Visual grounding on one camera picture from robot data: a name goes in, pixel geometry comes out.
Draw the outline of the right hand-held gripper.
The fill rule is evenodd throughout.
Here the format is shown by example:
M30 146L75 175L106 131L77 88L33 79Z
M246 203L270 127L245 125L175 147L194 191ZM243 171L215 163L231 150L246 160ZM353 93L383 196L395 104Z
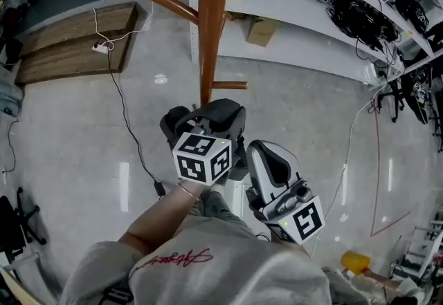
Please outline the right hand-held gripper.
M276 143L254 140L246 157L251 178L248 205L271 234L302 245L325 227L320 198L300 176L294 154Z

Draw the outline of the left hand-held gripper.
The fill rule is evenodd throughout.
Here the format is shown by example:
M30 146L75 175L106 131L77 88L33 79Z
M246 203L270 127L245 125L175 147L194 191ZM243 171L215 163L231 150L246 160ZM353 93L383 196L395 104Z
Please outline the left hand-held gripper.
M180 179L211 186L246 175L246 109L224 98L189 111L172 125L172 154Z

